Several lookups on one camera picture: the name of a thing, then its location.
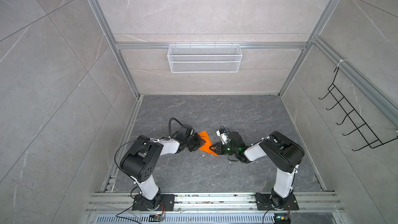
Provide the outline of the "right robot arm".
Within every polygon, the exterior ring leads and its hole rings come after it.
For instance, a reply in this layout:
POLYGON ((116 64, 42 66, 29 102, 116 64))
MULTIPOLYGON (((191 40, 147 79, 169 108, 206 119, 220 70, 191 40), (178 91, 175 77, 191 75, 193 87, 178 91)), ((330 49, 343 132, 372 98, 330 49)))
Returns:
POLYGON ((293 199, 294 177, 305 155, 299 144, 278 131, 251 146, 245 144, 237 131, 220 129, 217 135, 221 141, 209 147, 209 150, 217 155, 233 155, 236 161, 246 164, 268 157, 277 168, 269 202, 275 209, 289 206, 289 201, 293 199))

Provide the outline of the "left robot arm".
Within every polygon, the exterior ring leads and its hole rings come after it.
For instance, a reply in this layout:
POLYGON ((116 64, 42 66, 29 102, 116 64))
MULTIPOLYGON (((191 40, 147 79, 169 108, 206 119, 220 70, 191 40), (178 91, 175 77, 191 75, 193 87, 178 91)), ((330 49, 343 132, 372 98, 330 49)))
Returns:
POLYGON ((205 145, 199 134, 172 136, 160 139, 152 139, 141 135, 136 140, 127 142, 131 147, 121 158, 118 169, 131 178, 136 184, 138 199, 149 210, 155 210, 161 204, 161 189, 156 184, 153 172, 159 158, 163 155, 176 154, 184 149, 190 152, 196 151, 205 145))

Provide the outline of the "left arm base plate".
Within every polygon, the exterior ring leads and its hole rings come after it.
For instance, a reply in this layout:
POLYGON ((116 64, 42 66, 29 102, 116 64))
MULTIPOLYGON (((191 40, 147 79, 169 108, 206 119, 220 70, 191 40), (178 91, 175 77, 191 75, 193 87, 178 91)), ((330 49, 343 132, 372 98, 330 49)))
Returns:
POLYGON ((175 195, 157 194, 154 199, 148 200, 141 195, 135 195, 133 211, 173 211, 175 204, 175 195))

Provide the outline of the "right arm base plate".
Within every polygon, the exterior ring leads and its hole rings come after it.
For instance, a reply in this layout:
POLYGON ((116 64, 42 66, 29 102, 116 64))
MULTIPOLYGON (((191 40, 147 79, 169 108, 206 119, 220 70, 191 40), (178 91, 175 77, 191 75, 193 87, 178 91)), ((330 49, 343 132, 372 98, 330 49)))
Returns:
POLYGON ((291 192, 286 198, 282 198, 277 193, 271 194, 256 193, 255 202, 259 211, 266 210, 284 210, 298 211, 299 206, 295 195, 291 192))

